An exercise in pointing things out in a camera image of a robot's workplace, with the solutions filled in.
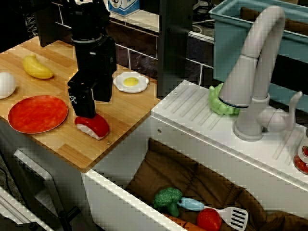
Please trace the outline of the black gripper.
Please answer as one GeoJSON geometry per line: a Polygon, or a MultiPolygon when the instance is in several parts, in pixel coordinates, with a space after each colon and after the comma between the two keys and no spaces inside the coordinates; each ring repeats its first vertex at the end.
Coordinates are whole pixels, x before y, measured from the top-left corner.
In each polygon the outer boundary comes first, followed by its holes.
{"type": "Polygon", "coordinates": [[[71,38],[76,52],[77,72],[69,80],[69,100],[76,116],[94,118],[94,100],[109,102],[112,74],[116,71],[116,45],[110,36],[96,39],[71,38]]]}

